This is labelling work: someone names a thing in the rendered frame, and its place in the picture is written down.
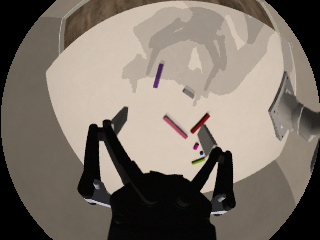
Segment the pink rod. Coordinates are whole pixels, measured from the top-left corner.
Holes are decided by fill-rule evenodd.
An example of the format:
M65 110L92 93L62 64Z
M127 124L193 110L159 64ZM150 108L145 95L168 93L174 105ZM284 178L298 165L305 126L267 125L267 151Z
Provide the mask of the pink rod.
M163 119L174 129L176 130L184 139L188 138L188 136L166 115Z

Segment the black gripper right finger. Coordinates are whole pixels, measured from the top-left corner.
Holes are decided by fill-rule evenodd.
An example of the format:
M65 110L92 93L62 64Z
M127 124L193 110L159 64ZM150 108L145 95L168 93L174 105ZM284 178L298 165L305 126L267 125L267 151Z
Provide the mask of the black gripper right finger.
M236 205L233 192L232 153L229 150L223 152L222 149L218 147L206 124L201 125L197 136L205 157L208 159L193 180L178 195L176 202L182 207L191 204L207 182L216 162L218 162L216 182L213 197L210 202L212 204L211 214L220 216Z

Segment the dark red rod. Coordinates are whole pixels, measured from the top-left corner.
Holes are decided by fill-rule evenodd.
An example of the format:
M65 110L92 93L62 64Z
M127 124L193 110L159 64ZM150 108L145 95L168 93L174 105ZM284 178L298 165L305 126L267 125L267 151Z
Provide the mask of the dark red rod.
M190 130L192 134L194 134L201 126L202 123L205 123L207 119L210 117L208 113L206 113L203 118Z

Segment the purple rod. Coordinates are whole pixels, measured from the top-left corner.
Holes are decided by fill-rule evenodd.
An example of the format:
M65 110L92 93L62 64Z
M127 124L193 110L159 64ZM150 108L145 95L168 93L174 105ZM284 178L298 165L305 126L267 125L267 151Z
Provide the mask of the purple rod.
M164 64L159 63L159 66L158 66L158 70L157 70L157 74L156 74L156 78L155 78L155 81L154 81L153 88L157 88L157 87L158 87L159 80L160 80L160 76L161 76L162 69L163 69L163 65L164 65Z

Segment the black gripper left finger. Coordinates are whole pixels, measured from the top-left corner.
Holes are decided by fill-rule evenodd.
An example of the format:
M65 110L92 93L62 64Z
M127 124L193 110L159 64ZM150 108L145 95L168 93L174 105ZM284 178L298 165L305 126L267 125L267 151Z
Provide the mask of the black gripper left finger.
M107 193L104 183L101 182L99 141L104 141L123 185L130 182L141 199L149 205L156 204L161 197L160 191L146 178L135 161L129 158L117 138L127 121L127 115L128 107L124 106L112 120L103 120L103 127L98 127L97 124L89 126L85 147L84 171L77 190L91 205L100 204L111 208L109 202L111 195Z

